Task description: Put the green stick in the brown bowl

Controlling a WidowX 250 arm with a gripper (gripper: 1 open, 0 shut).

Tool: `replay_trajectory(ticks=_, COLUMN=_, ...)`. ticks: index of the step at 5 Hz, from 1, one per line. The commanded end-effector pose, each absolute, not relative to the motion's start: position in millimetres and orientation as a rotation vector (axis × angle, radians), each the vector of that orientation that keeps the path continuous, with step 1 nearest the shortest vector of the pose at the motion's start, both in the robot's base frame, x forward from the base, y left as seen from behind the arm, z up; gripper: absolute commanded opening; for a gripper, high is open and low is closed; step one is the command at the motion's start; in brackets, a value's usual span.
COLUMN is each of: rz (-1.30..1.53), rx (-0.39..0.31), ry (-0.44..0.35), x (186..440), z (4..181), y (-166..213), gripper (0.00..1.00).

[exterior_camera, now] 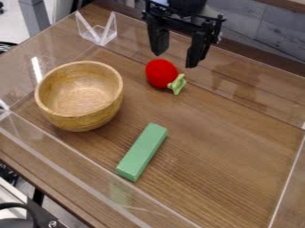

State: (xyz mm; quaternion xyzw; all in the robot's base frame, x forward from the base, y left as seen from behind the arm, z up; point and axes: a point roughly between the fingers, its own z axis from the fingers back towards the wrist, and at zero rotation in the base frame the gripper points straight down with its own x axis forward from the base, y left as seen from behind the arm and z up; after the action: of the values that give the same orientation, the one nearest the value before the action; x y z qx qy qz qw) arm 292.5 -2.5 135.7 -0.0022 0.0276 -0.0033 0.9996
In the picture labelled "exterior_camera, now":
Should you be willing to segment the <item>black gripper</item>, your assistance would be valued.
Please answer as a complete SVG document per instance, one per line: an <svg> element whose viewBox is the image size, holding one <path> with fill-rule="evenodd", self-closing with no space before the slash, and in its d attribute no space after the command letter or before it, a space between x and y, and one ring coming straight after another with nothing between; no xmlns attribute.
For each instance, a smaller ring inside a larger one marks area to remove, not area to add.
<svg viewBox="0 0 305 228"><path fill-rule="evenodd" d="M213 30L220 31L227 18L208 0L145 0L144 19L152 52L160 56L169 49L170 29L189 31L192 36L187 67L196 68L205 59L213 42Z"/></svg>

